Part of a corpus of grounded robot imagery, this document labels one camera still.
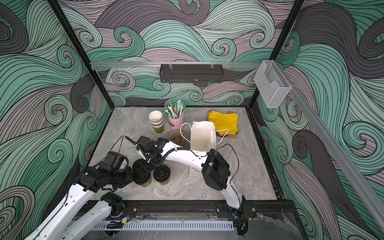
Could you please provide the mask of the white paper takeout bag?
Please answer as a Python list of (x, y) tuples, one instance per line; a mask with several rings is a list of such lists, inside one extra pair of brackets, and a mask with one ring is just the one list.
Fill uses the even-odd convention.
[[(183, 126), (188, 125), (191, 130), (191, 136), (188, 140), (183, 132)], [(229, 130), (216, 130), (215, 124), (209, 121), (193, 122), (192, 125), (184, 123), (180, 127), (180, 134), (183, 139), (190, 143), (190, 148), (197, 152), (209, 152), (216, 149), (228, 134)]]

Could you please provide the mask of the green paper coffee cup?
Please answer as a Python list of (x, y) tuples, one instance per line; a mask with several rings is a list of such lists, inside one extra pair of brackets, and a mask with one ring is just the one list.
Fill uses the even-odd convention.
[(158, 182), (161, 185), (167, 185), (170, 182), (170, 179), (163, 181), (163, 182)]

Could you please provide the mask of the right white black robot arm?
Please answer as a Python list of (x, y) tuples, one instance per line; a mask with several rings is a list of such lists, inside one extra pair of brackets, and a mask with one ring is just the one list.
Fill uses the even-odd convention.
[(245, 198), (234, 186), (230, 165), (217, 150), (193, 151), (164, 138), (153, 141), (141, 136), (136, 142), (128, 136), (125, 139), (135, 146), (142, 157), (132, 166), (137, 185), (146, 184), (151, 175), (159, 183), (168, 182), (171, 171), (164, 162), (177, 162), (199, 171), (207, 186), (221, 192), (233, 217), (241, 218), (244, 214)]

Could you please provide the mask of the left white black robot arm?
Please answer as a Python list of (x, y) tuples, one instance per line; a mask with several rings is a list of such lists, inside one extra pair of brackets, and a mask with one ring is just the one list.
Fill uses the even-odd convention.
[[(76, 177), (66, 196), (37, 227), (28, 240), (79, 240), (98, 222), (108, 216), (119, 217), (124, 210), (122, 197), (115, 190), (132, 182), (132, 169), (126, 156), (108, 152), (96, 166), (86, 167)], [(73, 225), (75, 215), (99, 190), (107, 191), (96, 205)]]

